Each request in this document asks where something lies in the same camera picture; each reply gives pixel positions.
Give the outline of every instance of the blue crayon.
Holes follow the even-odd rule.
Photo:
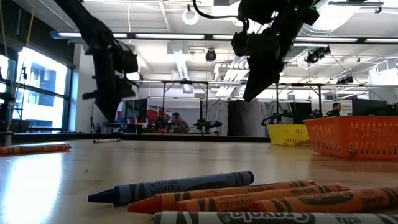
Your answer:
[[[88,202],[128,205],[161,193],[239,187],[249,185],[253,182],[253,173],[251,171],[244,171],[139,184],[125,184],[115,186],[112,189],[97,194],[89,195]]]

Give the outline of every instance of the ceiling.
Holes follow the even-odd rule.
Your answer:
[[[14,1],[27,11],[32,10],[32,0]],[[219,9],[223,9],[222,7],[214,6],[214,1],[201,1],[200,9],[207,13],[223,12],[219,11]],[[357,10],[347,21],[344,21],[341,26],[328,33],[328,35],[338,37],[397,37],[398,22],[392,22],[398,19],[398,4],[393,4],[392,2],[394,1],[384,0],[385,9],[380,14],[374,13],[375,8]],[[195,25],[187,25],[182,20],[182,13],[186,5],[191,3],[190,0],[119,0],[118,2],[115,3],[114,0],[104,2],[85,0],[83,5],[92,15],[103,21],[114,32],[233,34],[241,31],[241,27],[234,25],[232,21],[209,20],[203,17],[200,17]],[[338,18],[338,13],[336,11],[332,16]],[[76,25],[53,0],[38,0],[36,15],[55,30],[78,31]],[[144,78],[165,79],[171,76],[173,71],[177,70],[173,58],[167,56],[168,42],[166,40],[127,41],[128,44],[136,47],[137,53],[143,61],[141,73]],[[196,79],[205,80],[209,78],[208,73],[213,73],[217,63],[231,63],[234,60],[234,53],[229,42],[187,41],[187,44],[192,55],[187,61],[188,71],[202,72],[201,75],[200,73],[195,75]],[[205,60],[205,54],[209,48],[215,49],[218,54],[217,61],[213,63]],[[331,44],[330,48],[334,58],[329,55],[309,69],[303,63],[302,56],[295,56],[312,49],[294,49],[291,55],[293,60],[284,70],[281,82],[311,81],[312,83],[325,83],[330,81],[331,76],[337,75],[345,69],[353,69],[354,76],[360,82],[366,82],[368,70],[375,66],[375,63],[383,61],[384,58],[398,57],[398,45]]]

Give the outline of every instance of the white crayon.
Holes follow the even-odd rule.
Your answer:
[[[398,215],[267,212],[158,212],[154,224],[398,224]]]
[[[108,143],[108,142],[119,142],[122,141],[122,139],[95,139],[93,140],[93,143]]]

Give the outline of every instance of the camera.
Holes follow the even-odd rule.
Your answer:
[[[206,54],[206,61],[214,62],[217,59],[217,54],[214,49],[209,49]]]

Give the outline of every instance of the orange basket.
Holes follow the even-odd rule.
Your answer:
[[[305,125],[314,152],[345,159],[398,159],[398,117],[339,116]]]

